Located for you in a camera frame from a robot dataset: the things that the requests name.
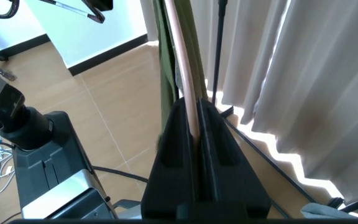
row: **curtain fold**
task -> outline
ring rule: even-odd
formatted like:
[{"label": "curtain fold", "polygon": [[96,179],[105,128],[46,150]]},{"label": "curtain fold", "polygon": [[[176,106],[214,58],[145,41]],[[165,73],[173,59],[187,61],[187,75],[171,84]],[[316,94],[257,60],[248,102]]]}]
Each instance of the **curtain fold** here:
[{"label": "curtain fold", "polygon": [[[211,90],[218,0],[191,3]],[[306,177],[358,200],[358,1],[229,1],[218,90]]]}]

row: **curtain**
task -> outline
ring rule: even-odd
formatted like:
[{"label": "curtain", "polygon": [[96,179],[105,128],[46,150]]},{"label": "curtain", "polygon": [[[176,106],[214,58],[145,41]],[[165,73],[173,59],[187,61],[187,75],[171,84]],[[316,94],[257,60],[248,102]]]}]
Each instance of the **curtain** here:
[{"label": "curtain", "polygon": [[[212,90],[218,0],[191,0]],[[358,1],[230,0],[218,91],[242,124],[358,200]]]}]

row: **white wall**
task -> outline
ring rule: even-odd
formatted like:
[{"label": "white wall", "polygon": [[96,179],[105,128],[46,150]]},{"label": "white wall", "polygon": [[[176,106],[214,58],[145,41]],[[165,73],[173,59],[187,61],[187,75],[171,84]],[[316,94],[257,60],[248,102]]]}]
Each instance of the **white wall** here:
[{"label": "white wall", "polygon": [[[89,11],[80,0],[59,2]],[[147,33],[139,0],[114,0],[103,24],[44,2],[27,3],[68,68]]]},{"label": "white wall", "polygon": [[[4,14],[11,3],[0,0],[0,13]],[[33,13],[24,1],[20,2],[17,14],[10,19],[0,19],[0,50],[45,34]]]}]

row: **black baseboard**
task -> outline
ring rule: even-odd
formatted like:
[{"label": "black baseboard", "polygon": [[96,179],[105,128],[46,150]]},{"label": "black baseboard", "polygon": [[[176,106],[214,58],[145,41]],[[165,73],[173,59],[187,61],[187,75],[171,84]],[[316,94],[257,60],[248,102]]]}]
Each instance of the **black baseboard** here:
[{"label": "black baseboard", "polygon": [[68,68],[68,70],[70,71],[70,73],[73,76],[78,75],[81,72],[84,72],[84,71],[86,71],[90,68],[93,68],[105,61],[108,61],[114,57],[117,57],[120,54],[130,51],[144,43],[147,43],[147,41],[148,41],[147,34],[142,35],[138,38],[135,38],[133,40],[126,42],[125,44],[121,44],[118,47],[115,47],[115,48],[108,50],[106,52],[103,52],[93,58],[85,60],[84,62],[81,62],[78,65],[74,65],[74,66]]},{"label": "black baseboard", "polygon": [[9,58],[19,53],[25,52],[26,50],[30,50],[31,48],[38,47],[47,42],[50,42],[50,39],[47,34],[43,34],[23,43],[19,43],[4,50],[0,50],[0,56]]}]

